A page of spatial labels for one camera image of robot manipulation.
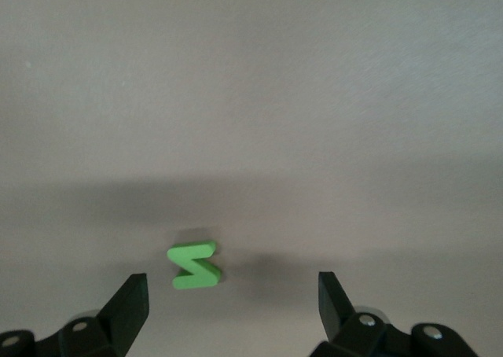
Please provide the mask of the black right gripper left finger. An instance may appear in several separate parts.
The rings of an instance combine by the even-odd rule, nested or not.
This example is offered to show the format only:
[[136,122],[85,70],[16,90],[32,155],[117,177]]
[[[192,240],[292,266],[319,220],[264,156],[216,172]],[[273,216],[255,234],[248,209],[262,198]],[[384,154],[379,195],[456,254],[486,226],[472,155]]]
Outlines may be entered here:
[[132,274],[96,315],[75,318],[43,340],[27,329],[2,333],[1,355],[125,356],[148,316],[147,274]]

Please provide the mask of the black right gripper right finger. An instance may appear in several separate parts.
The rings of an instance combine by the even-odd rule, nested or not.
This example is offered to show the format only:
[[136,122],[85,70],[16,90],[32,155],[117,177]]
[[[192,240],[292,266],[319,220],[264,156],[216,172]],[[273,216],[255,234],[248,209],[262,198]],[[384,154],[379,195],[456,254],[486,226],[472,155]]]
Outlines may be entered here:
[[331,271],[318,274],[318,311],[327,340],[312,351],[313,356],[477,356],[459,333],[447,326],[418,323],[404,333],[378,315],[356,311]]

